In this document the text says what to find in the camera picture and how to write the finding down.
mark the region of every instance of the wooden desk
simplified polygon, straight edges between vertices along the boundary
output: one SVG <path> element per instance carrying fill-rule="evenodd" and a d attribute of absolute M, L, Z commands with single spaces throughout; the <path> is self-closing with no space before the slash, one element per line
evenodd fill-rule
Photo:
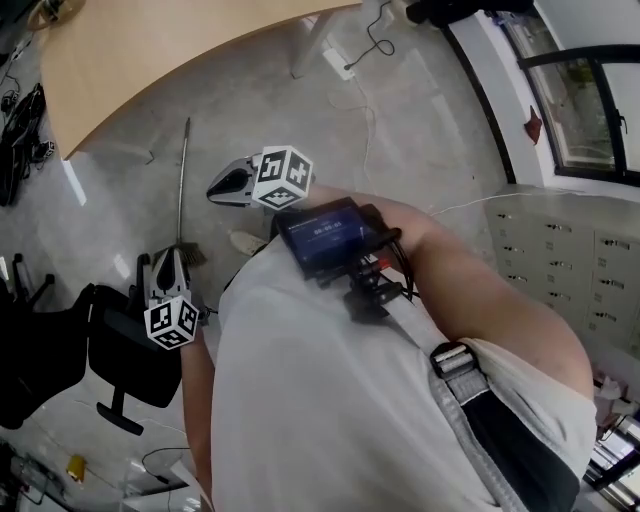
<path fill-rule="evenodd" d="M 145 89 L 237 39 L 320 13 L 292 74 L 304 73 L 331 14 L 362 0 L 88 0 L 41 36 L 42 82 L 60 155 L 68 159 Z"/>

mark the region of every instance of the broom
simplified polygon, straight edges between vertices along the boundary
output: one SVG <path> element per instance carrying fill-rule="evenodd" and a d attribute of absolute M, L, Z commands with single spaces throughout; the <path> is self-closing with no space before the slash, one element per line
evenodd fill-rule
<path fill-rule="evenodd" d="M 189 141 L 189 130 L 191 128 L 191 118 L 187 118 L 187 124 L 184 127 L 184 144 L 182 146 L 182 164 L 180 165 L 180 189 L 178 191 L 178 234 L 176 243 L 165 247 L 153 255 L 153 266 L 168 249 L 177 249 L 180 253 L 180 260 L 188 267 L 199 267 L 207 262 L 207 257 L 202 254 L 197 243 L 182 241 L 182 190 L 184 186 L 184 167 L 187 159 L 187 142 Z"/>

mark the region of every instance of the white t-shirt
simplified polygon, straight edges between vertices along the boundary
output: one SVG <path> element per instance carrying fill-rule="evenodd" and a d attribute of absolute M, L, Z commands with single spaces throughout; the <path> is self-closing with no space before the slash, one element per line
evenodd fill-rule
<path fill-rule="evenodd" d="M 217 512 L 495 511 L 430 393 L 428 352 L 393 321 L 352 322 L 347 291 L 346 279 L 326 290 L 304 281 L 278 238 L 224 293 L 212 414 Z M 465 341 L 582 477 L 593 403 L 497 345 Z"/>

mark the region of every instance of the gray floor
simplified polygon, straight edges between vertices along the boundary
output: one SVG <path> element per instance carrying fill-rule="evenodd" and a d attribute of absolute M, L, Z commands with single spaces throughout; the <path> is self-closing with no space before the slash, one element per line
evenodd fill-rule
<path fill-rule="evenodd" d="M 331 44 L 348 58 L 357 57 L 370 45 L 365 27 L 377 9 L 371 0 L 346 13 Z M 14 252 L 24 253 L 34 281 L 46 272 L 56 275 L 55 294 L 47 297 L 46 307 L 68 306 L 89 282 L 126 291 L 136 256 L 172 243 L 187 116 L 192 118 L 192 137 L 184 238 L 198 242 L 209 258 L 194 281 L 213 307 L 243 261 L 230 247 L 228 231 L 263 234 L 267 223 L 261 210 L 215 206 L 204 191 L 227 163 L 265 145 L 300 149 L 314 161 L 321 183 L 391 197 L 426 212 L 490 196 L 504 185 L 480 104 L 439 32 L 410 29 L 385 16 L 374 33 L 391 39 L 396 53 L 369 54 L 355 68 L 357 82 L 341 80 L 322 57 L 307 76 L 293 80 L 289 66 L 304 32 L 300 22 L 231 45 L 144 95 L 101 131 L 91 153 L 71 159 L 84 204 L 58 156 L 32 172 L 17 205 L 0 209 L 0 255 L 9 260 Z M 35 46 L 12 68 L 23 91 L 38 79 Z M 45 123 L 43 132 L 48 130 Z M 100 142 L 105 140 L 126 144 L 127 151 L 107 151 Z M 146 164 L 149 149 L 154 159 Z M 480 204 L 438 218 L 492 262 Z M 207 330 L 214 351 L 216 330 Z M 180 393 L 165 410 L 127 400 L 125 412 L 131 418 L 148 418 L 140 438 L 95 412 L 95 403 L 108 403 L 111 393 L 112 387 L 87 369 L 79 385 L 50 400 L 21 430 L 0 431 L 61 475 L 71 453 L 83 455 L 89 468 L 108 482 L 88 474 L 79 486 L 64 476 L 68 501 L 85 509 L 113 509 L 121 491 L 112 487 L 121 486 L 129 459 L 139 461 L 154 448 L 185 445 Z M 149 464 L 162 471 L 178 457 L 159 454 Z M 158 487 L 148 475 L 132 471 L 130 479 L 138 489 Z"/>

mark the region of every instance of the white cabinet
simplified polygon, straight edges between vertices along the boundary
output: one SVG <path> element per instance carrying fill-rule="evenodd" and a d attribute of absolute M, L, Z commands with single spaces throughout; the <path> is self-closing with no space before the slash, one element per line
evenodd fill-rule
<path fill-rule="evenodd" d="M 540 194 L 493 199 L 485 210 L 506 281 L 579 335 L 640 359 L 640 204 Z"/>

